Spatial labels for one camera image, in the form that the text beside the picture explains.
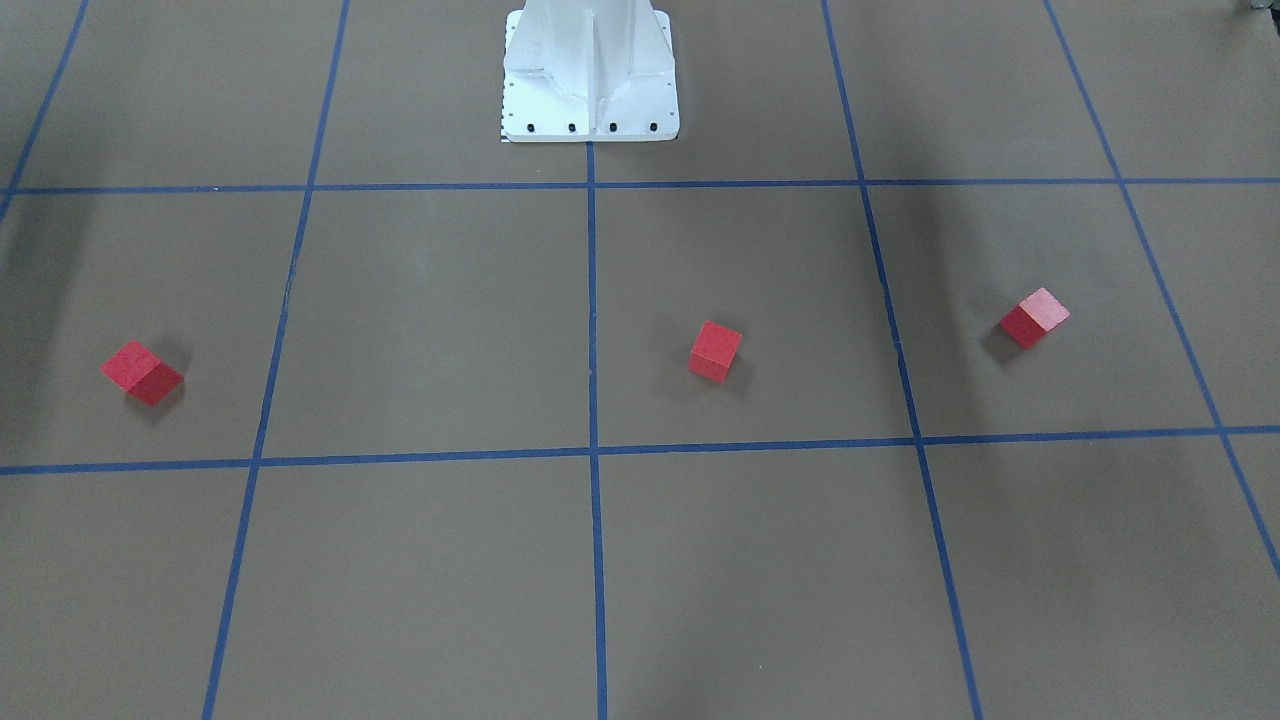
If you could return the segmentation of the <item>red block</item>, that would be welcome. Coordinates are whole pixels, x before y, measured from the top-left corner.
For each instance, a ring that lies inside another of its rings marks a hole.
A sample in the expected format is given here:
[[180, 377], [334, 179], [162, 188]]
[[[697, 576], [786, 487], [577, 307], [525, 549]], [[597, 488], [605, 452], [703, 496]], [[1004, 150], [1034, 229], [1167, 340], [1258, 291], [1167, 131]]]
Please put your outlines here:
[[742, 334], [716, 322], [704, 322], [691, 347], [687, 369], [704, 379], [723, 383], [742, 343]]
[[125, 342], [108, 357], [100, 372], [141, 404], [155, 407], [175, 393], [186, 378], [137, 340]]
[[1020, 348], [1032, 348], [1070, 316], [1070, 310], [1047, 288], [1041, 287], [1024, 297], [998, 327]]

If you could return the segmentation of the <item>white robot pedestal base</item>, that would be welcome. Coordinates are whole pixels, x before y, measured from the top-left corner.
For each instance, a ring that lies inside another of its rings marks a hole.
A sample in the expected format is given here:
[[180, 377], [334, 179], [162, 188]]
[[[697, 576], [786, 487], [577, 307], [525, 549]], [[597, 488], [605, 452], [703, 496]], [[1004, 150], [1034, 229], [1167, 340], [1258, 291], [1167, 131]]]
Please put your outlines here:
[[649, 1], [526, 1], [506, 17], [500, 137], [664, 142], [681, 113], [669, 14]]

